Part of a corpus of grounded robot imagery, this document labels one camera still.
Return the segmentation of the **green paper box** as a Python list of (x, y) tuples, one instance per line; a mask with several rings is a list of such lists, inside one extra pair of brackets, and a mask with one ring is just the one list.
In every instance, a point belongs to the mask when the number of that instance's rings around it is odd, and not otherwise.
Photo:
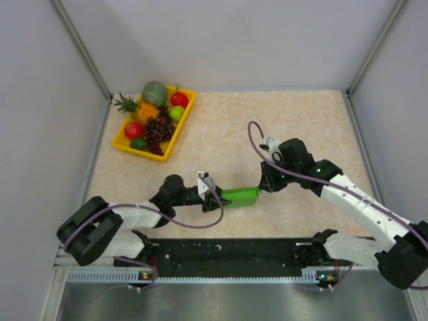
[(255, 205), (260, 191), (257, 187), (246, 187), (238, 189), (225, 189), (221, 192), (221, 198), (232, 201), (226, 209), (251, 207)]

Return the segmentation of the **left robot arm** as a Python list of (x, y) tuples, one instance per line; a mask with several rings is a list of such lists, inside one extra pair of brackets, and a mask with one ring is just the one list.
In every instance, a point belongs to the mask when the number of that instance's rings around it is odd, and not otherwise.
[(186, 187), (179, 175), (169, 175), (157, 194), (142, 203), (110, 204), (100, 196), (84, 203), (57, 230), (63, 250), (78, 265), (86, 266), (105, 257), (125, 257), (137, 265), (151, 259), (149, 240), (139, 231), (156, 229), (175, 219), (175, 207), (200, 205), (207, 213), (231, 204), (208, 173), (197, 173), (197, 184)]

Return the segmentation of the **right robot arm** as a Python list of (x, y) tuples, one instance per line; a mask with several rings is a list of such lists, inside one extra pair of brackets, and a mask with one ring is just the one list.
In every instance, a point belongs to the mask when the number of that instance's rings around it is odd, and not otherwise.
[(334, 163), (315, 161), (304, 142), (263, 138), (259, 146), (269, 154), (261, 162), (259, 188), (269, 193), (295, 183), (342, 209), (364, 227), (370, 238), (352, 237), (333, 229), (312, 239), (312, 257), (322, 265), (346, 260), (377, 270), (394, 287), (415, 287), (427, 270), (427, 222), (413, 223), (389, 211), (359, 189)]

